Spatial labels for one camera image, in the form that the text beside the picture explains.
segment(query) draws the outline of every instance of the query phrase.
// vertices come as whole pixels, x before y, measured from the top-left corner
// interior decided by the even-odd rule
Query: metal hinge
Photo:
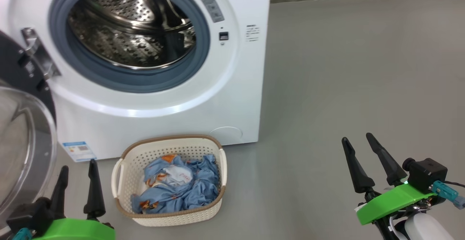
[[[23,28],[21,33],[28,45],[24,51],[28,56],[30,56],[34,64],[40,68],[45,80],[48,80],[53,76],[60,75],[58,68],[45,47],[42,45],[36,31],[33,28]]]

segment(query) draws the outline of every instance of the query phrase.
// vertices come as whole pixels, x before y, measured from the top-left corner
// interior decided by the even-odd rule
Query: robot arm
[[[384,194],[374,191],[373,179],[360,166],[349,140],[342,138],[355,192],[365,193],[366,202],[357,209],[360,223],[376,225],[385,240],[452,240],[442,225],[426,214],[433,205],[446,199],[458,209],[465,208],[465,198],[443,183],[450,183],[445,181],[447,168],[429,158],[418,162],[407,159],[402,167],[410,176],[408,183],[403,183],[401,179],[407,173],[371,133],[367,133],[367,140],[382,163],[388,184],[395,187]],[[407,220],[394,224],[394,220],[405,217]]]
[[[105,214],[97,162],[90,161],[88,202],[84,206],[87,219],[66,218],[65,189],[68,186],[68,167],[63,166],[51,199],[41,197],[35,203],[23,204],[7,220],[14,239],[35,240],[114,240],[115,230],[109,223],[100,223]]]

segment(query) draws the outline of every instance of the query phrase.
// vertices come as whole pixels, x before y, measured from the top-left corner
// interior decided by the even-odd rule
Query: cable
[[[465,185],[463,185],[463,184],[456,183],[456,182],[450,182],[450,181],[444,181],[444,184],[455,185],[455,186],[459,186],[459,187],[465,187]]]

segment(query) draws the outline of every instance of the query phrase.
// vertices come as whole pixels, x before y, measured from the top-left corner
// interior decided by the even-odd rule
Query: clothes
[[[148,189],[131,195],[136,213],[167,213],[194,209],[213,202],[218,196],[219,175],[212,154],[202,161],[184,163],[179,155],[165,155],[144,169]]]

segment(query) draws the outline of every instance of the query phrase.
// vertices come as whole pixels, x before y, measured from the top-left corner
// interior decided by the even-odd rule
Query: brown basket rim
[[[131,146],[129,146],[121,156],[121,159],[124,159],[126,155],[128,155],[129,151],[134,149],[136,146],[140,146],[142,144],[147,144],[151,142],[158,142],[158,141],[163,141],[163,140],[170,140],[170,139],[187,139],[187,138],[201,138],[201,139],[209,139],[213,141],[217,146],[218,149],[223,149],[221,144],[219,143],[218,140],[216,140],[214,137],[209,136],[209,135],[177,135],[177,136],[165,136],[165,137],[159,137],[159,138],[151,138],[151,139],[145,139],[141,140],[138,142],[135,142]],[[178,216],[178,215],[187,215],[189,213],[194,213],[194,212],[201,212],[207,209],[210,209],[214,205],[218,204],[218,202],[223,198],[223,195],[225,193],[226,186],[222,186],[219,190],[219,195],[216,197],[216,199],[211,202],[210,204],[204,206],[204,207],[199,207],[196,209],[191,209],[191,210],[182,210],[178,212],[170,212],[170,213],[153,213],[153,214],[137,214],[137,213],[130,213],[126,211],[120,203],[120,200],[116,197],[116,208],[125,216],[130,217],[130,218],[164,218],[164,217],[171,217],[171,216]]]

